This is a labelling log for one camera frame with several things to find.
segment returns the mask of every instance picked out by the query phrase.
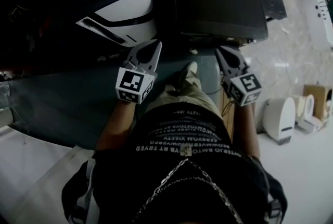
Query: cardboard box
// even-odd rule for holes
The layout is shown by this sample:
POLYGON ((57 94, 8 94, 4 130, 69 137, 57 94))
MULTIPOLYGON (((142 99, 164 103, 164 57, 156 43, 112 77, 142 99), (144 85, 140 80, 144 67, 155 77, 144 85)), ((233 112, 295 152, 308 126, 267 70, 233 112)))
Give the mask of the cardboard box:
POLYGON ((314 97, 314 110, 313 115, 320 121, 324 121, 324 110, 326 109, 326 102, 329 97, 332 96, 332 88, 320 85, 305 85, 303 90, 303 95, 308 96, 310 94, 314 97))

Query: forearm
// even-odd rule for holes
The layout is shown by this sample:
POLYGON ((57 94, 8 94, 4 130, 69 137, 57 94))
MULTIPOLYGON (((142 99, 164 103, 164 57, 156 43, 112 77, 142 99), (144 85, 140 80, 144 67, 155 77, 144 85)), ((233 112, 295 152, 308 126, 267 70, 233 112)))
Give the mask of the forearm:
POLYGON ((119 100, 104 130, 99 137, 96 150, 119 149, 130 135, 135 104, 119 100))
POLYGON ((259 142, 251 105, 236 106, 234 144, 245 154, 260 158, 259 142))

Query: white marker cube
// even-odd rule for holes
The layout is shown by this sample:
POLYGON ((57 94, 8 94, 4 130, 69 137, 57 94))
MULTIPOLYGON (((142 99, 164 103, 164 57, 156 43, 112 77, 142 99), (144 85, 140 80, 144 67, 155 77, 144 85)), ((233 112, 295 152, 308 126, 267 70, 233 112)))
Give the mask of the white marker cube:
POLYGON ((229 95, 240 106, 254 103, 262 91, 261 84, 253 73, 231 78, 226 83, 229 95))
POLYGON ((116 83, 118 99, 141 104, 152 89, 154 80, 152 75, 119 68, 116 83))

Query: person's left arm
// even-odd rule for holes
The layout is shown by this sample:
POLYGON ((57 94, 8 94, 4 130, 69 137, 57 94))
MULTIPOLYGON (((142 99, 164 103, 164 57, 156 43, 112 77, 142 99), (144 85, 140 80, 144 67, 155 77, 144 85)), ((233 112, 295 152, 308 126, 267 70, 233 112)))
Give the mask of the person's left arm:
POLYGON ((135 103, 119 100, 96 144, 96 151, 119 149, 131 133, 135 103))

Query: black and white square pattern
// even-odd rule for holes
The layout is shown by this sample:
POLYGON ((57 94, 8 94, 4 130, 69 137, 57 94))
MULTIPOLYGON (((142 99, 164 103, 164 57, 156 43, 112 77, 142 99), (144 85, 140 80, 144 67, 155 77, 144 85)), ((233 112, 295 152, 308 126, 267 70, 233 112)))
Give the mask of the black and white square pattern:
POLYGON ((257 93, 253 93, 253 94, 250 94, 248 97, 246 97, 246 100, 244 102, 244 105, 247 105, 247 104, 251 104, 253 103, 254 101, 256 101, 259 97, 261 92, 257 92, 257 93))
POLYGON ((235 99, 235 101, 240 104, 241 100, 243 99, 244 95, 240 90, 237 89, 232 83, 230 84, 229 94, 235 99))
POLYGON ((133 102, 133 103, 139 102, 139 96, 137 94, 119 91, 119 97, 120 97, 120 99, 129 101, 129 102, 133 102))
POLYGON ((119 87, 139 92, 143 80, 144 80, 144 75, 132 71, 126 71, 119 87))
POLYGON ((247 92, 252 92, 261 88, 261 85, 254 74, 239 78, 247 92))
POLYGON ((150 85, 146 88, 146 90, 144 91, 144 93, 142 94, 142 100, 144 98, 146 98, 146 96, 150 92, 151 88, 152 88, 152 81, 151 81, 150 85))

